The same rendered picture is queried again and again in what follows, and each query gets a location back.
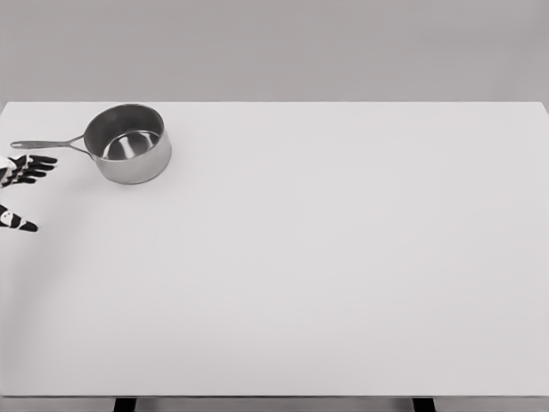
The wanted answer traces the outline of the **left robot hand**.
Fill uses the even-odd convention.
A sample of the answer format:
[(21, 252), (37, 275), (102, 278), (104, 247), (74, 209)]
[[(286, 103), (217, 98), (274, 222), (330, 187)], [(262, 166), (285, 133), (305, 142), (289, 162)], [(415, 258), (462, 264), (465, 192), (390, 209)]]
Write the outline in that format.
[[(57, 166), (57, 158), (36, 154), (20, 157), (0, 155), (0, 190), (13, 185), (33, 185)], [(0, 227), (36, 233), (38, 226), (22, 218), (0, 201)]]

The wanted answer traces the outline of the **steel pot with long handle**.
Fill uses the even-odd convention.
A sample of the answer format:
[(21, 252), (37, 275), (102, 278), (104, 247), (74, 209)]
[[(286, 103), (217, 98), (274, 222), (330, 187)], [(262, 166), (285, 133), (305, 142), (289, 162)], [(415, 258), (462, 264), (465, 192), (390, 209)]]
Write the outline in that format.
[(74, 149), (90, 157), (106, 179), (123, 185), (155, 179), (172, 157), (164, 119), (152, 107), (136, 103), (104, 110), (67, 141), (14, 141), (10, 146)]

